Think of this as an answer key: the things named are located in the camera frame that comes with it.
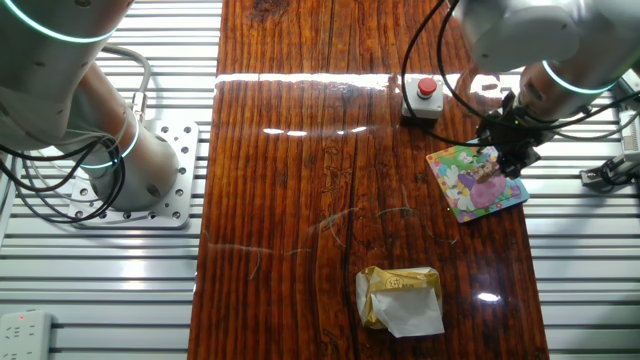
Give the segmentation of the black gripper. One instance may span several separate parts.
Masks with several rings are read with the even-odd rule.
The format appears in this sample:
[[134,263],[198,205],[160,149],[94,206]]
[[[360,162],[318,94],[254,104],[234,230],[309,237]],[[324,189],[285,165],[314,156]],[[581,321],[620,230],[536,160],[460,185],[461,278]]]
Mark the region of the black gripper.
[[523,168],[540,160],[535,148],[550,140],[548,127],[530,117],[518,96],[509,92],[500,107],[488,113],[477,127],[477,153],[494,147],[502,174],[517,179]]

